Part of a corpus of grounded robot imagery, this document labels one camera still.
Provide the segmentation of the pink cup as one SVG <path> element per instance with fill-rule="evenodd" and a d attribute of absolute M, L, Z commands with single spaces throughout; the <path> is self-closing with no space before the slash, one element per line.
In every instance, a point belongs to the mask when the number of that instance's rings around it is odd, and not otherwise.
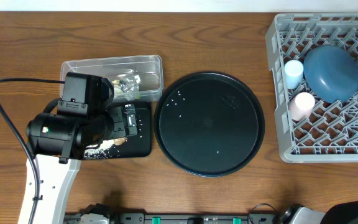
<path fill-rule="evenodd" d="M 308 118 L 314 108 L 315 99 L 312 94 L 301 92 L 297 94 L 288 105 L 292 120 L 301 121 Z"/>

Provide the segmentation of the dark blue plate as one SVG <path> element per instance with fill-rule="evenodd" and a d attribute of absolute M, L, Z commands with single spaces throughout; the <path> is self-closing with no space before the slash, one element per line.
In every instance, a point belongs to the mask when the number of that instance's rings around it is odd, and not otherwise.
<path fill-rule="evenodd" d="M 311 90 L 328 103 L 345 102 L 358 89 L 358 66 L 345 50 L 323 45 L 304 59 L 304 76 Z"/>

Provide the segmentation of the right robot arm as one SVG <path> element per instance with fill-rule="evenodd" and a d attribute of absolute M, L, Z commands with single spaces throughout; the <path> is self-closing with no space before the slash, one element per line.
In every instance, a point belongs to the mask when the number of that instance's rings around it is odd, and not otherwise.
<path fill-rule="evenodd" d="M 358 66 L 354 59 L 345 53 L 309 53 L 303 62 L 306 82 L 319 98 L 331 104 L 346 101 L 358 89 Z M 291 207 L 275 223 L 358 223 L 358 201 L 342 203 L 332 207 L 324 216 L 312 210 Z"/>

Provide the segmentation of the pile of white rice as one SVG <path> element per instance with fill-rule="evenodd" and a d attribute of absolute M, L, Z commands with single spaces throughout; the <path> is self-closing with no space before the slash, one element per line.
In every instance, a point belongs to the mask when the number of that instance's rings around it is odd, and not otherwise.
<path fill-rule="evenodd" d="M 104 140 L 100 145 L 89 146 L 85 150 L 84 160 L 118 159 L 127 157 L 145 157 L 151 152 L 150 125 L 141 122 L 138 124 L 138 134 L 126 137 L 127 141 L 114 145 L 112 140 Z"/>

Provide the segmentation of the brown food scrap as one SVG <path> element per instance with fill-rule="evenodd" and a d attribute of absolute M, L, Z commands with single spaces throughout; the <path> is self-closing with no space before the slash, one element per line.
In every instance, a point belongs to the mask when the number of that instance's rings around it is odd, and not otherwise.
<path fill-rule="evenodd" d="M 114 139 L 113 141 L 114 141 L 114 145 L 120 146 L 120 145 L 124 144 L 127 141 L 127 138 L 126 137 L 117 138 L 117 139 Z"/>

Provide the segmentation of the foil wrapper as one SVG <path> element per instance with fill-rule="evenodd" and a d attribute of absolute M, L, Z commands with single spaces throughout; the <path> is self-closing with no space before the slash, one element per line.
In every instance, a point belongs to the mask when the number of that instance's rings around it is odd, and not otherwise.
<path fill-rule="evenodd" d="M 134 75 L 120 81 L 121 90 L 124 93 L 133 93 L 140 90 L 140 76 Z"/>

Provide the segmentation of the light blue cup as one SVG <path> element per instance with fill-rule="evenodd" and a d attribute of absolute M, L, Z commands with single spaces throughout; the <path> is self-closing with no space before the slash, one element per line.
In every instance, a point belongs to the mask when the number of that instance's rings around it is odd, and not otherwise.
<path fill-rule="evenodd" d="M 288 89 L 297 88 L 303 80 L 303 64 L 298 60 L 290 60 L 284 66 Z"/>

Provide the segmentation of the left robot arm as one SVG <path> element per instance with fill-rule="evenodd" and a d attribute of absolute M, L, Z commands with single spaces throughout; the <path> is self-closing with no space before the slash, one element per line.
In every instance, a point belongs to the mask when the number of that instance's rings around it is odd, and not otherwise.
<path fill-rule="evenodd" d="M 63 223 L 83 160 L 139 157 L 148 108 L 115 106 L 92 119 L 40 113 L 27 126 L 27 178 L 19 223 Z"/>

